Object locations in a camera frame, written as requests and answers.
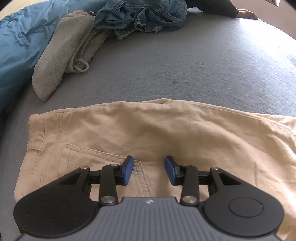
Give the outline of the beige trousers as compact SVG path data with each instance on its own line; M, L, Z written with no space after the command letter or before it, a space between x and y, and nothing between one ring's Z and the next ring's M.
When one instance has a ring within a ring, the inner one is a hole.
M285 210L278 235L295 240L295 117L192 101L120 101L33 114L15 200L81 166L99 170L127 156L134 168L119 197L179 197L166 156L203 171L219 167L277 198Z

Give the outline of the grey bed blanket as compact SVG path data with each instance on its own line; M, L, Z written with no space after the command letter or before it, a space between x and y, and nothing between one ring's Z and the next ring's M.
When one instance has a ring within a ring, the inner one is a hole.
M90 70L66 75L43 102L28 83L1 139L1 234L15 240L16 182L29 118L66 108L157 99L295 117L295 40L262 21L189 13L184 27L107 40Z

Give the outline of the blue denim jeans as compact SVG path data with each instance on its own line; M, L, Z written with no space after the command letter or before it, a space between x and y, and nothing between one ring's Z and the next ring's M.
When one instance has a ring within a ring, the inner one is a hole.
M177 30L184 24L186 16L185 1L100 1L94 26L113 30L121 40L135 31Z

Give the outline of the blue duvet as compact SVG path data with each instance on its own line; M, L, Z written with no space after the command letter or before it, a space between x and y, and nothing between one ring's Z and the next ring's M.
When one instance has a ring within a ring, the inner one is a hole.
M99 11L104 1L44 1L1 20L1 129L5 109L30 80L59 21L76 10Z

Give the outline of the seated person in maroon jacket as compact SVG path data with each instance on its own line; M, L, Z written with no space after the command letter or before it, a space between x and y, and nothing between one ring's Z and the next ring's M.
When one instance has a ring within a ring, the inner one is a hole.
M238 9L232 1L229 0L187 0L185 1L187 8L198 8L204 13L227 16L230 18L242 18L257 20L255 13L246 10Z

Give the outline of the grey sweatpants with drawstring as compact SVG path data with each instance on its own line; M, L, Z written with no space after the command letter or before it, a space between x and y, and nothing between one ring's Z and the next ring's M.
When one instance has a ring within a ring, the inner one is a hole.
M84 73L110 31L94 27L95 17L83 10L65 15L35 65L32 86L46 101L65 73Z

